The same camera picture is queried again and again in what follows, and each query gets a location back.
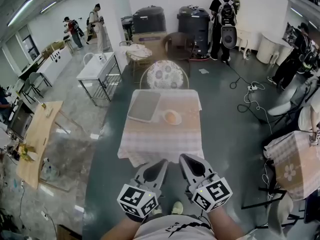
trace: shoe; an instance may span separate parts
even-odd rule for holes
[[[158,205],[158,207],[156,209],[153,209],[151,213],[152,213],[152,215],[162,214],[162,208],[161,208],[160,204]]]
[[[210,59],[213,60],[213,61],[217,61],[218,60],[218,56],[217,57],[210,56]]]
[[[267,76],[266,79],[268,79],[268,81],[269,81],[271,84],[274,84],[275,86],[277,85],[277,83],[272,79],[272,77]]]
[[[182,202],[177,201],[173,205],[171,214],[179,214],[179,215],[181,215],[183,211],[184,211],[184,206],[183,206]]]
[[[227,62],[226,60],[223,60],[223,59],[222,59],[221,61],[222,61],[223,63],[226,63],[226,62]],[[229,62],[229,61],[231,61],[231,58],[230,58],[230,57],[228,58],[228,62]]]

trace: pink tablecloth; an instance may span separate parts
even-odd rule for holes
[[[131,103],[140,90],[132,94]],[[129,158],[132,165],[167,159],[178,163],[183,153],[204,158],[201,141],[201,105],[195,90],[156,89],[161,98],[150,123],[127,118],[118,157]],[[179,125],[170,125],[163,118],[165,110],[174,110],[182,117]]]
[[[295,201],[320,187],[320,146],[311,146],[309,135],[294,131],[266,147],[266,155],[274,161],[276,181]]]

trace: black trash bin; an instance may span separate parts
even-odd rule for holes
[[[166,31],[164,9],[159,6],[144,7],[137,10],[132,17],[136,34]]]

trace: concrete floor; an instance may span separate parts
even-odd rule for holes
[[[287,90],[280,93],[265,82],[266,76],[272,75],[277,67],[268,68],[254,55],[249,60],[243,60],[242,54],[235,50],[231,51],[231,59],[230,65],[246,81],[257,81],[265,86],[265,90],[250,94],[250,99],[258,101],[266,110],[290,99],[301,81],[296,77]],[[264,192],[258,191],[258,187],[264,186],[261,142],[270,134],[269,126],[261,125],[249,111],[237,111],[238,104],[244,103],[248,84],[240,80],[236,89],[230,89],[230,83],[236,81],[238,76],[226,64],[212,60],[197,61],[192,62],[191,68],[190,89],[198,92],[202,106],[200,121],[204,157],[221,177],[226,178],[233,191],[225,209],[245,232],[249,232],[255,226],[267,222],[263,206],[247,210],[241,210],[241,206],[264,202],[267,198]],[[208,70],[209,74],[201,74],[198,69],[202,68]],[[83,239],[100,239],[125,217],[117,204],[117,197],[123,185],[129,183],[137,172],[128,159],[118,159],[117,156],[131,95],[135,89],[128,69],[124,71],[123,77],[124,81],[118,85],[108,108],[91,164],[85,195]],[[251,110],[265,120],[264,111],[257,111],[255,107],[252,104]],[[162,186],[165,198],[160,200],[164,211],[169,212],[173,203],[181,200],[184,214],[200,215],[201,210],[184,195],[186,185],[178,165],[170,163],[166,183]],[[303,212],[298,212],[299,205],[304,204],[296,202],[293,214],[302,217]],[[311,239],[316,228],[315,223],[304,224],[300,220],[289,232],[288,239]],[[257,230],[254,234],[258,240],[277,239],[267,229]]]
[[[89,52],[97,53],[97,44],[84,44],[84,49],[76,50],[52,88],[44,83],[41,84],[40,90],[44,98],[35,96],[41,102],[63,101],[62,110],[79,123],[87,134],[58,116],[57,121],[70,131],[70,134],[54,126],[44,157],[48,157],[51,164],[60,171],[59,178],[50,183],[67,192],[41,185],[35,190],[28,184],[24,185],[21,219],[26,227],[22,230],[25,236],[43,240],[56,239],[52,222],[46,221],[41,211],[48,213],[56,225],[62,224],[79,234],[82,233],[83,207],[91,161],[110,104],[106,100],[101,100],[99,105],[106,107],[94,106],[76,79],[84,67],[83,56]],[[32,110],[38,105],[29,104],[26,100],[25,103]],[[2,183],[0,185],[0,207],[13,215],[16,225],[21,229],[22,222],[19,220],[19,204],[23,194],[20,188],[21,179],[16,175],[16,165],[8,156],[4,157],[4,168],[3,183],[6,182],[8,186],[3,187]]]

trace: white pillar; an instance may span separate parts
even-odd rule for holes
[[[121,72],[124,71],[128,64],[126,55],[121,54],[119,43],[125,41],[125,34],[121,24],[121,17],[117,13],[117,1],[115,0],[98,0],[101,10],[98,12],[99,16],[103,16],[104,25],[108,32],[110,43],[115,52]]]

